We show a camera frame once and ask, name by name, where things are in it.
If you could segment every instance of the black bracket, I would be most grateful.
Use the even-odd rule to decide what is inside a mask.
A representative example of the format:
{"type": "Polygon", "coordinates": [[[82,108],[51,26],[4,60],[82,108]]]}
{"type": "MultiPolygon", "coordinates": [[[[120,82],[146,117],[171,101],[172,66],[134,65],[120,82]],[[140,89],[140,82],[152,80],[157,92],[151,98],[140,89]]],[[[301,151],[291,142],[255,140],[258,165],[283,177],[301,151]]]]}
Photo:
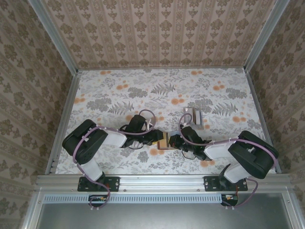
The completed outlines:
{"type": "MultiPolygon", "coordinates": [[[[102,182],[111,192],[118,192],[120,187],[120,177],[105,177],[102,182]]],[[[105,188],[90,182],[86,177],[80,177],[77,191],[79,192],[107,192],[105,188]]]]}
{"type": "Polygon", "coordinates": [[[206,192],[216,192],[216,191],[248,191],[248,186],[246,179],[239,180],[237,183],[230,184],[226,189],[220,185],[219,176],[206,176],[203,177],[204,188],[206,192]]]}

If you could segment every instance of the patterned wallpaper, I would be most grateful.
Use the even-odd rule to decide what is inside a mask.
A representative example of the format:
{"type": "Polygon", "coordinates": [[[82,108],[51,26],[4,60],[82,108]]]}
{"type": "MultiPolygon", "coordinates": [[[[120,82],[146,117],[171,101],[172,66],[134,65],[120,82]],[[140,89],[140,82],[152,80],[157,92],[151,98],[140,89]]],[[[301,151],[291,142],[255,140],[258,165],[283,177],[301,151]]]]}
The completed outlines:
{"type": "Polygon", "coordinates": [[[290,1],[251,69],[282,171],[305,212],[305,1],[290,1]]]}
{"type": "Polygon", "coordinates": [[[32,7],[0,1],[0,228],[18,228],[71,83],[32,7]]]}
{"type": "Polygon", "coordinates": [[[79,69],[243,65],[275,0],[43,0],[79,69]]]}

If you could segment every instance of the table surface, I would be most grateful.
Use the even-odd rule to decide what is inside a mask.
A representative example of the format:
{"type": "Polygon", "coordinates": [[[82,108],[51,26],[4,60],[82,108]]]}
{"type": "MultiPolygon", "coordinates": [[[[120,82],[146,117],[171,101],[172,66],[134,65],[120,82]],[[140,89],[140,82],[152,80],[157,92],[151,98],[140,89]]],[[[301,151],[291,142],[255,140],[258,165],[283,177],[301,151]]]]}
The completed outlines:
{"type": "MultiPolygon", "coordinates": [[[[203,113],[203,139],[223,140],[248,130],[264,139],[263,130],[242,68],[84,71],[66,135],[85,119],[120,128],[142,109],[157,116],[162,131],[178,129],[184,107],[203,113]]],[[[148,112],[143,113],[147,119],[148,112]]],[[[234,159],[187,160],[180,150],[139,150],[103,145],[95,155],[106,174],[219,174],[234,159]]],[[[57,174],[80,173],[62,149],[57,174]]]]}

